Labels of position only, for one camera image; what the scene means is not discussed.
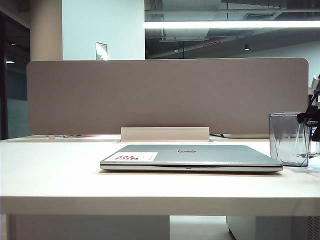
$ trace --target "dell logo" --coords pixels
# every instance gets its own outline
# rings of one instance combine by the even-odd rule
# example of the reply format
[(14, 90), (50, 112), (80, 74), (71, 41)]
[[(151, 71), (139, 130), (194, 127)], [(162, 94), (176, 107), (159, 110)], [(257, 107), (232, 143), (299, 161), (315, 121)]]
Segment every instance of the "dell logo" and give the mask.
[(178, 150), (178, 153), (184, 153), (184, 154), (192, 154), (195, 153), (195, 150)]

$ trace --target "desk surface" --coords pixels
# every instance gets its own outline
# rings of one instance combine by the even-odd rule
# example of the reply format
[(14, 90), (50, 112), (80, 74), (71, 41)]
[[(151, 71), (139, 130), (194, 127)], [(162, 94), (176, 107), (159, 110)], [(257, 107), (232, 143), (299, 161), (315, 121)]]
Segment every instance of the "desk surface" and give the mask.
[[(269, 154), (269, 142), (263, 139), (166, 144), (247, 145)], [(318, 157), (310, 160), (309, 167), (285, 167), (276, 174), (102, 171), (99, 162), (125, 145), (117, 137), (1, 141), (1, 213), (320, 215)]]

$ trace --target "white wall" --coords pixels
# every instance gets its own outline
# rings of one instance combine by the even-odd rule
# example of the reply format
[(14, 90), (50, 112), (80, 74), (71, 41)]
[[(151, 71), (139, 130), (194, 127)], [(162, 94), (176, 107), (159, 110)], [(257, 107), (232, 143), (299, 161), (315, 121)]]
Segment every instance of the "white wall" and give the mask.
[(62, 0), (63, 60), (95, 60), (96, 42), (110, 60), (145, 59), (144, 0)]
[(262, 51), (247, 51), (231, 58), (275, 58), (275, 57), (303, 57), (309, 62), (309, 86), (313, 76), (320, 74), (320, 41), (311, 41), (303, 44), (272, 48)]

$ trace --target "desk pedestal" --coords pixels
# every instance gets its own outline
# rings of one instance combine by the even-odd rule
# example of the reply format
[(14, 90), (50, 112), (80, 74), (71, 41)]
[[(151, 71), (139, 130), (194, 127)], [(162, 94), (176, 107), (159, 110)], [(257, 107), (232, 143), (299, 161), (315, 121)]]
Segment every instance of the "desk pedestal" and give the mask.
[(10, 215), (8, 240), (169, 240), (169, 216)]
[(227, 216), (236, 240), (319, 239), (319, 217), (312, 216)]

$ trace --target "ceiling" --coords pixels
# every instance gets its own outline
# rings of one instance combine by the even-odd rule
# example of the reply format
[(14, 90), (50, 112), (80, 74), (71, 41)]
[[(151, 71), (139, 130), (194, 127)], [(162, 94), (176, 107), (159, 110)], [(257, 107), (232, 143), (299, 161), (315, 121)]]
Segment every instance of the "ceiling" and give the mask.
[[(319, 8), (318, 0), (145, 0), (145, 21), (320, 20), (320, 12), (309, 12)], [(288, 12), (293, 9), (304, 9), (306, 12)], [(188, 56), (188, 51), (196, 56), (203, 49), (215, 51), (224, 49), (223, 46), (230, 48), (239, 44), (243, 51), (243, 43), (256, 39), (253, 37), (257, 35), (263, 36), (259, 38), (261, 42), (265, 42), (264, 39), (275, 40), (272, 41), (274, 46), (266, 42), (266, 45), (275, 48), (279, 45), (277, 38), (280, 36), (286, 39), (285, 45), (292, 45), (295, 44), (294, 36), (301, 32), (301, 29), (146, 29), (145, 57), (183, 58)], [(174, 52), (177, 45), (179, 52)]]

